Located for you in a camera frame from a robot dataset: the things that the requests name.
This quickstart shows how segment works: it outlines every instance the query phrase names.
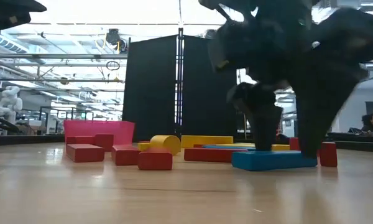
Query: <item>blue plank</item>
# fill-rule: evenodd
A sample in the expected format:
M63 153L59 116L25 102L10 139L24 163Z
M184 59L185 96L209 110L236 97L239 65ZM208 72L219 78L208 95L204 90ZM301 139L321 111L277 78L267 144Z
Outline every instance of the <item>blue plank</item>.
M247 149L247 150L255 150L255 147L252 146L216 146L216 145L205 145L203 148L208 149Z
M232 153L232 166L249 171L315 167L316 165L318 165L317 159L306 159L300 151Z

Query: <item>white humanoid robot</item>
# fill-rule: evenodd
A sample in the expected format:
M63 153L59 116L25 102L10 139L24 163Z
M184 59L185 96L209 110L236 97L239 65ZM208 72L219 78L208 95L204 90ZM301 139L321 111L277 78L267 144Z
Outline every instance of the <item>white humanoid robot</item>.
M18 86L7 86L1 93L0 117L5 117L11 124L15 124L16 114L22 110L22 99L18 98L19 90ZM7 131L4 130L2 135L7 135Z

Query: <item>pink container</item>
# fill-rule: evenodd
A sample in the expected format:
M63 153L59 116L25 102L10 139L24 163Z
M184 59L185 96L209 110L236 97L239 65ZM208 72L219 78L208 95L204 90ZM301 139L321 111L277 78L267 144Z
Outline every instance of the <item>pink container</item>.
M134 134L134 123L128 121L65 120L63 128L65 139L74 136L113 134L115 145L131 144Z

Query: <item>black partition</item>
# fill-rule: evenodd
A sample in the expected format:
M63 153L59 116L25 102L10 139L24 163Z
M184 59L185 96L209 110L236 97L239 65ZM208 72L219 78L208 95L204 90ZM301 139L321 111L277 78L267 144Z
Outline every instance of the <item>black partition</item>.
M132 42L122 120L136 124L134 141L175 132L177 36Z
M182 134L233 136L236 110L226 103L226 94L236 85L236 71L213 72L208 42L184 36Z

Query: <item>red block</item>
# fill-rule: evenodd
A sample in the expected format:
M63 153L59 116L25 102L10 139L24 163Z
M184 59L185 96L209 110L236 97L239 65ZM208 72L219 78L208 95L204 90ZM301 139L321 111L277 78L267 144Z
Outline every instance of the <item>red block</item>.
M91 144L69 144L67 156L73 162L101 162L104 160L105 152L102 147Z
M76 137L67 137L67 144L76 144Z
M94 136L76 136L76 144L92 144L95 145Z
M233 152L246 152L247 149L205 149L191 148L185 149L185 161L201 162L232 162Z
M324 167L337 167L337 149L334 142L323 142L319 150L320 164Z
M96 134L95 145L103 147L105 152L110 152L112 151L113 139L113 134Z
M290 150L300 151L300 145L298 144L298 138L290 138L289 145L290 145Z
M172 170L173 155L169 152L141 152L138 155L140 170Z
M113 146L112 160L117 166L138 165L139 153L134 146Z

